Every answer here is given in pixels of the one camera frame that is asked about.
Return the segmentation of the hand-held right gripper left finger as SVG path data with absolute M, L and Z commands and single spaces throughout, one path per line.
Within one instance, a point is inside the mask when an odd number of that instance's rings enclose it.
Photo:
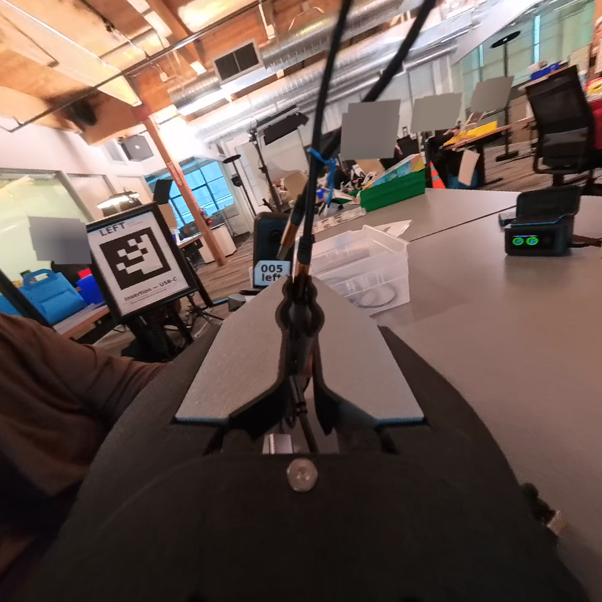
M 283 315 L 292 279 L 261 291 L 220 327 L 174 420 L 244 430 L 259 438 L 285 413 L 288 335 Z

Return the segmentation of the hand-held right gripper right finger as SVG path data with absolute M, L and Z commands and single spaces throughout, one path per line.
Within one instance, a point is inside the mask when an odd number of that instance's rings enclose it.
M 318 279 L 321 317 L 313 360 L 314 404 L 322 431 L 420 424 L 425 414 L 377 323 Z

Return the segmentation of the clear plastic bin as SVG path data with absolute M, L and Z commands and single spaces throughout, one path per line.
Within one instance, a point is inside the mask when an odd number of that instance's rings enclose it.
M 348 230 L 314 244 L 310 274 L 319 279 L 322 272 L 334 268 L 339 258 L 367 248 L 372 258 L 368 273 L 334 287 L 323 283 L 358 309 L 377 314 L 410 301 L 408 245 L 367 225 L 361 230 Z

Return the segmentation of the printed paper sheet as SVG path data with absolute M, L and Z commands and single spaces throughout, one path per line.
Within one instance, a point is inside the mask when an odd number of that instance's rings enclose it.
M 315 222 L 312 232 L 318 234 L 324 230 L 328 230 L 342 223 L 346 223 L 355 219 L 359 219 L 367 214 L 363 207 L 355 207 L 345 211 L 337 211 L 335 214 Z

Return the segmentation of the black tripod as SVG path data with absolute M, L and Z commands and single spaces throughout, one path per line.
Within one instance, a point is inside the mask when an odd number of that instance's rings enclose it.
M 193 295 L 188 295 L 121 319 L 119 325 L 132 333 L 144 354 L 171 359 L 200 336 L 202 327 L 196 325 L 198 321 L 215 326 L 224 318 L 214 315 L 210 308 L 201 307 Z

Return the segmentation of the small clear plastic box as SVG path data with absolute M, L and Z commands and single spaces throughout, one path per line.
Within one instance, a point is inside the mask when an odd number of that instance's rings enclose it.
M 372 267 L 371 253 L 367 248 L 350 252 L 338 259 L 334 268 L 322 272 L 319 279 L 330 287 L 365 275 Z

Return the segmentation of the blue twist tie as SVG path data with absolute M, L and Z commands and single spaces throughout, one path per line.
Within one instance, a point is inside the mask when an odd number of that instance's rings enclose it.
M 321 200 L 324 203 L 325 208 L 329 207 L 334 198 L 335 191 L 335 175 L 336 168 L 338 167 L 338 160 L 336 158 L 325 158 L 323 157 L 317 150 L 314 148 L 309 148 L 309 153 L 318 163 L 322 164 L 327 168 L 327 180 L 326 180 L 326 191 L 328 192 L 328 196 L 325 197 L 325 193 L 323 193 Z

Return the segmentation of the black studio light on stand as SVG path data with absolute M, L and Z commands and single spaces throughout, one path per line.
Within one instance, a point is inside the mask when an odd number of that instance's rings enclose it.
M 267 203 L 275 210 L 281 210 L 288 203 L 281 200 L 275 182 L 298 173 L 306 174 L 309 170 L 300 132 L 308 121 L 308 116 L 294 106 L 272 117 L 257 120 L 250 129 L 249 141 L 258 156 L 258 169 L 267 184 Z

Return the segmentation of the black framed marker sign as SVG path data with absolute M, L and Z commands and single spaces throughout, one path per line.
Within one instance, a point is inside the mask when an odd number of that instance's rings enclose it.
M 92 274 L 118 322 L 198 290 L 156 203 L 86 226 Z

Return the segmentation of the green plastic bin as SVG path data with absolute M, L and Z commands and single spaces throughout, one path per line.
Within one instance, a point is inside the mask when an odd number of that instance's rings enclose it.
M 362 190 L 359 205 L 369 213 L 424 193 L 425 170 L 422 169 Z

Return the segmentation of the round studio lamp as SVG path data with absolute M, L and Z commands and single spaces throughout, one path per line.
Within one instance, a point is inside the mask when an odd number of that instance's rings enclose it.
M 122 205 L 124 205 L 125 207 L 140 206 L 140 193 L 124 189 L 123 192 L 117 192 L 116 194 L 110 196 L 108 199 L 102 201 L 101 203 L 98 203 L 96 207 L 100 210 L 104 210 L 111 207 L 121 207 Z

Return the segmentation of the blue storage bin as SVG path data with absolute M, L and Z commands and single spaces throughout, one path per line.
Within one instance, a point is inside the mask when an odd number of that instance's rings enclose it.
M 87 305 L 102 305 L 105 303 L 101 289 L 90 268 L 78 272 L 75 287 Z

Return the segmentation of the black charger with green display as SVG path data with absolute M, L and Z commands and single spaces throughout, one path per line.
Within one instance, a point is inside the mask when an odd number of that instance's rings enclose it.
M 582 187 L 561 186 L 520 193 L 515 217 L 503 228 L 504 250 L 514 257 L 567 256 Z

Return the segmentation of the black floor lamp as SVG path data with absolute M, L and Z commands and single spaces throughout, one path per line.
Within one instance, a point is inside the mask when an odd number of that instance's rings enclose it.
M 495 41 L 491 45 L 491 49 L 502 48 L 503 50 L 503 76 L 505 78 L 509 77 L 509 52 L 508 45 L 511 41 L 515 40 L 519 35 L 520 31 L 514 31 L 511 34 L 505 35 L 499 40 Z M 519 151 L 510 149 L 510 135 L 511 135 L 511 124 L 509 119 L 509 104 L 506 101 L 506 105 L 504 106 L 504 119 L 506 121 L 507 129 L 504 131 L 503 139 L 504 139 L 504 152 L 495 157 L 496 162 L 507 162 L 514 161 L 519 156 Z

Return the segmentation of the black wall box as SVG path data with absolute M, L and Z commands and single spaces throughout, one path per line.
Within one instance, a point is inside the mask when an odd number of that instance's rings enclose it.
M 143 162 L 154 156 L 147 138 L 142 134 L 121 138 L 119 140 L 119 146 L 130 162 Z

